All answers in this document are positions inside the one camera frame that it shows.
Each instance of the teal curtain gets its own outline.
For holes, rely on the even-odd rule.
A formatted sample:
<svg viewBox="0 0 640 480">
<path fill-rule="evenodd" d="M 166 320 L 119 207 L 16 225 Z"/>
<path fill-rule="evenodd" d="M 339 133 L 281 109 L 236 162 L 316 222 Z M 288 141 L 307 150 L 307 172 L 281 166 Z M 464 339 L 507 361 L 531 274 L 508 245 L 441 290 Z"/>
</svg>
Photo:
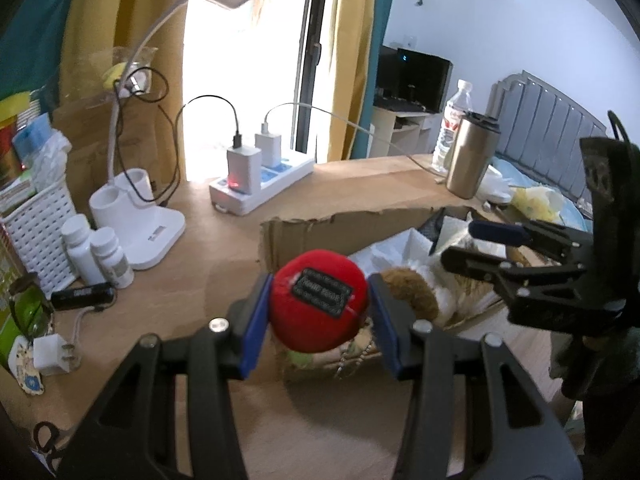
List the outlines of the teal curtain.
<svg viewBox="0 0 640 480">
<path fill-rule="evenodd" d="M 49 83 L 50 90 L 57 93 L 70 4 L 71 0 L 23 1 L 0 38 L 0 100 L 45 84 L 49 89 Z"/>
<path fill-rule="evenodd" d="M 367 71 L 367 87 L 364 93 L 362 113 L 360 114 L 360 126 L 367 130 L 371 126 L 373 113 L 373 97 L 376 91 L 376 77 L 378 76 L 378 56 L 380 47 L 385 39 L 386 24 L 391 13 L 393 0 L 376 0 L 374 3 L 373 31 L 371 33 L 371 46 L 369 49 L 369 69 Z M 367 156 L 368 135 L 356 132 L 351 150 L 351 158 L 365 158 Z"/>
</svg>

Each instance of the white basket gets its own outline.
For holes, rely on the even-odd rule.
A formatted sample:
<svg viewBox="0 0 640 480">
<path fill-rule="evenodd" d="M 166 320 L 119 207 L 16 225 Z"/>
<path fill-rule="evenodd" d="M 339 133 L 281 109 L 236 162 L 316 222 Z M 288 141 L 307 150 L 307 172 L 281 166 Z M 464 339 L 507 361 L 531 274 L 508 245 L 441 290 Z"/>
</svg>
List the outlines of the white basket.
<svg viewBox="0 0 640 480">
<path fill-rule="evenodd" d="M 66 180 L 47 187 L 2 219 L 15 250 L 29 272 L 37 272 L 47 297 L 78 278 L 66 256 L 60 228 L 76 214 Z"/>
</svg>

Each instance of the white lamp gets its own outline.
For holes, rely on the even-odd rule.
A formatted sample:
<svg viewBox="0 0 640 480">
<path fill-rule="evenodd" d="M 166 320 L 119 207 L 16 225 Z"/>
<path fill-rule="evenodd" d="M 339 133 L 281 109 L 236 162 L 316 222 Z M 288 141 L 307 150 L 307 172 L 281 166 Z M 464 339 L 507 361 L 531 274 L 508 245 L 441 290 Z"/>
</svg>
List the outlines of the white lamp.
<svg viewBox="0 0 640 480">
<path fill-rule="evenodd" d="M 149 28 L 145 37 L 135 47 L 133 55 L 122 72 L 117 93 L 123 89 L 127 75 L 131 72 L 135 59 L 148 40 L 162 27 L 175 12 L 189 0 L 176 0 Z M 209 0 L 227 9 L 235 9 L 248 0 Z M 147 203 L 137 196 L 124 173 L 113 172 L 116 149 L 116 125 L 118 105 L 111 111 L 107 172 L 109 181 L 96 191 L 89 200 L 89 206 L 98 227 L 111 227 L 116 231 L 127 259 L 136 270 L 148 269 L 158 264 L 171 246 L 184 232 L 184 215 L 179 211 Z M 148 174 L 140 168 L 127 170 L 130 180 L 141 196 L 153 197 Z"/>
</svg>

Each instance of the stainless steel cup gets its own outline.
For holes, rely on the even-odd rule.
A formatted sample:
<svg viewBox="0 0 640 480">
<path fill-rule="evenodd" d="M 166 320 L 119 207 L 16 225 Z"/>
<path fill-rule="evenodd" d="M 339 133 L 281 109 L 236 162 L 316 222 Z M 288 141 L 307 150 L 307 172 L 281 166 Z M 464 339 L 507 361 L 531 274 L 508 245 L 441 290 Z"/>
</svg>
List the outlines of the stainless steel cup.
<svg viewBox="0 0 640 480">
<path fill-rule="evenodd" d="M 451 167 L 447 189 L 460 198 L 472 198 L 482 182 L 500 139 L 497 121 L 482 114 L 468 112 L 460 122 L 451 148 Z"/>
</svg>

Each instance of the computer monitor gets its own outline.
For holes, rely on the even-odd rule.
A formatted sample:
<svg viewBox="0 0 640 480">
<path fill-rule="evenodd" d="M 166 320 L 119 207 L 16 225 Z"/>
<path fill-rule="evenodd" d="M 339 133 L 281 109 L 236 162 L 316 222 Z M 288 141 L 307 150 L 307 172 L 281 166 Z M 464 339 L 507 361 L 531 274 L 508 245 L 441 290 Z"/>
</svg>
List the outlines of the computer monitor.
<svg viewBox="0 0 640 480">
<path fill-rule="evenodd" d="M 420 103 L 428 112 L 444 110 L 453 63 L 431 54 L 398 49 L 398 95 Z"/>
<path fill-rule="evenodd" d="M 378 57 L 378 76 L 376 77 L 378 95 L 398 97 L 399 68 L 398 51 L 388 46 L 381 46 Z"/>
</svg>

